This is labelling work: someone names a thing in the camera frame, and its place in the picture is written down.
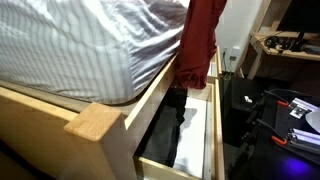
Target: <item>dark floor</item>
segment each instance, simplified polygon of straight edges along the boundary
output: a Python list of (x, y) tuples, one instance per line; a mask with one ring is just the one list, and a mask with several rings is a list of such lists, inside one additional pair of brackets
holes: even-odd
[(231, 167), (236, 161), (236, 153), (240, 146), (243, 144), (242, 137), (250, 130), (250, 126), (245, 121), (250, 116), (250, 112), (244, 111), (241, 108), (235, 107), (235, 101), (241, 104), (238, 97), (241, 95), (252, 95), (250, 98), (254, 101), (255, 95), (259, 96), (259, 93), (263, 90), (276, 89), (276, 88), (289, 88), (290, 82), (271, 80), (266, 78), (256, 77), (254, 80), (255, 85), (250, 85), (251, 82), (233, 77), (231, 80), (224, 80), (223, 77), (220, 81), (221, 92), (221, 108), (222, 108), (222, 129), (223, 129), (223, 141), (224, 141), (224, 160), (225, 160), (225, 172), (226, 179)]

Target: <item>wire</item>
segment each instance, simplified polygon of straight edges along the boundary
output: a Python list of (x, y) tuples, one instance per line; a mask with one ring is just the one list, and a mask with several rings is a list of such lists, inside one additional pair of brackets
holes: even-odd
[(305, 94), (305, 93), (302, 93), (302, 92), (299, 92), (299, 91), (295, 91), (295, 90), (291, 90), (291, 89), (272, 89), (272, 90), (269, 90), (269, 91), (270, 92), (276, 92), (276, 91), (291, 92), (291, 93), (299, 94), (299, 95), (302, 95), (302, 96), (310, 96), (310, 97), (314, 97), (314, 98), (320, 99), (320, 97), (312, 96), (310, 94)]
[(226, 64), (226, 52), (223, 52), (222, 54), (222, 61), (223, 61), (223, 64), (224, 64), (224, 70), (225, 70), (225, 74), (222, 76), (222, 78), (224, 80), (231, 80), (231, 73), (230, 72), (227, 72), (227, 64)]
[(279, 95), (277, 95), (277, 94), (275, 94), (275, 93), (273, 93), (273, 92), (271, 92), (271, 91), (265, 90), (264, 92), (265, 92), (266, 94), (270, 94), (270, 95), (272, 95), (272, 96), (275, 96), (275, 97), (277, 97), (278, 99), (280, 99), (281, 101), (286, 102), (287, 104), (289, 104), (289, 102), (288, 102), (287, 100), (285, 100), (284, 98), (280, 97)]
[(286, 69), (285, 68), (282, 68), (279, 72), (273, 74), (273, 75), (268, 75), (266, 78), (273, 78), (273, 77), (277, 77), (279, 76), (280, 74), (282, 74)]
[(222, 54), (222, 61), (223, 61), (223, 64), (224, 64), (224, 70), (227, 71), (226, 52), (223, 52), (223, 54)]
[(285, 138), (283, 138), (281, 134), (279, 134), (273, 127), (271, 127), (266, 122), (262, 121), (261, 119), (257, 119), (256, 121), (259, 123), (260, 126), (263, 125), (263, 127), (268, 128), (270, 131), (272, 131), (273, 134), (277, 135), (282, 140), (285, 140)]

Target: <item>red towel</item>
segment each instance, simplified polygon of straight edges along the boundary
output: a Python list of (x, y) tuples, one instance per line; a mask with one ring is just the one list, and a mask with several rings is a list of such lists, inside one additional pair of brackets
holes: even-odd
[(206, 87), (210, 60), (216, 52), (215, 28), (227, 0), (191, 0), (176, 65), (182, 88)]

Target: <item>black speaker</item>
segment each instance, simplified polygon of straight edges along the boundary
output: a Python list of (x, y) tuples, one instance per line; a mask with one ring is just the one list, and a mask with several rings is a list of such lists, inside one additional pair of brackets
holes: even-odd
[(280, 38), (277, 36), (270, 36), (264, 41), (264, 45), (268, 48), (275, 48), (280, 42)]
[(290, 48), (290, 50), (292, 52), (301, 52), (303, 47), (307, 44), (307, 40), (304, 39), (296, 39), (293, 43), (292, 43), (292, 47)]
[(281, 45), (282, 50), (288, 50), (292, 47), (294, 40), (292, 38), (280, 38), (279, 44)]

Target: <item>electronic device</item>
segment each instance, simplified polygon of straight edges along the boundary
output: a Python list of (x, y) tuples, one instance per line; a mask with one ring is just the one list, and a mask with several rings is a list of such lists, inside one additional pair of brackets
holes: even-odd
[(300, 52), (306, 41), (303, 40), (304, 33), (320, 33), (320, 1), (319, 0), (292, 0), (278, 31), (299, 32), (299, 35), (291, 51)]
[(291, 116), (300, 119), (306, 113), (318, 110), (318, 107), (299, 98), (294, 98), (294, 100), (289, 104), (288, 109), (291, 110)]
[(294, 40), (292, 38), (280, 38), (279, 44), (281, 45), (282, 50), (288, 50), (292, 47)]
[(279, 42), (280, 38), (278, 36), (270, 36), (264, 41), (264, 45), (268, 48), (276, 48)]
[(303, 51), (307, 54), (320, 55), (320, 47), (319, 46), (305, 45), (303, 47)]
[(299, 129), (291, 129), (288, 134), (289, 145), (315, 154), (320, 154), (320, 136)]

